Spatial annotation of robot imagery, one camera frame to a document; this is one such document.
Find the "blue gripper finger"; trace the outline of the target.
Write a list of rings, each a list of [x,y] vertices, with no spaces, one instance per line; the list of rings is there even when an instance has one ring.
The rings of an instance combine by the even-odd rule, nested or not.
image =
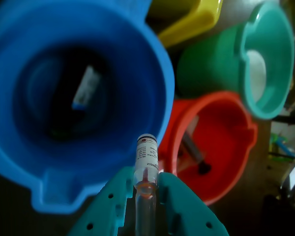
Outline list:
[[[228,231],[205,203],[177,176],[161,172],[160,203],[172,236],[227,236]]]
[[[122,168],[95,196],[69,236],[116,236],[124,226],[127,200],[133,197],[133,167]]]

